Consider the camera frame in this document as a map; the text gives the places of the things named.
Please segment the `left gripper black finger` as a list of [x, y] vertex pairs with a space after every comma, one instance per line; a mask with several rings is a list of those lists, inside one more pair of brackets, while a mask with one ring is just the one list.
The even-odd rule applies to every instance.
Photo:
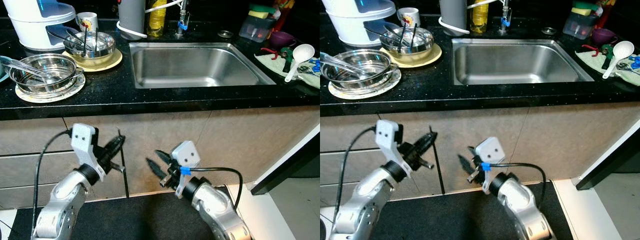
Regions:
[[118, 152], [119, 150], [121, 150], [125, 141], [125, 135], [117, 135], [110, 139], [110, 141], [106, 144], [106, 150], [109, 152]]
[[415, 157], [422, 157], [422, 156], [423, 156], [423, 155], [424, 155], [424, 154], [425, 154], [425, 153], [426, 153], [430, 148], [432, 148], [434, 145], [435, 145], [435, 142], [434, 142], [434, 144], [433, 144], [431, 147], [429, 147], [429, 148], [416, 148], [416, 147], [414, 147], [414, 144], [413, 144], [413, 153], [414, 153], [414, 156], [415, 156]]
[[429, 149], [438, 137], [438, 132], [430, 131], [414, 142], [417, 149]]
[[103, 160], [105, 160], [105, 162], [110, 162], [110, 160], [112, 160], [112, 158], [114, 158], [119, 151], [121, 151], [122, 149], [120, 149], [119, 151], [107, 151], [106, 150], [106, 145], [104, 146], [105, 149], [105, 154], [103, 156]]

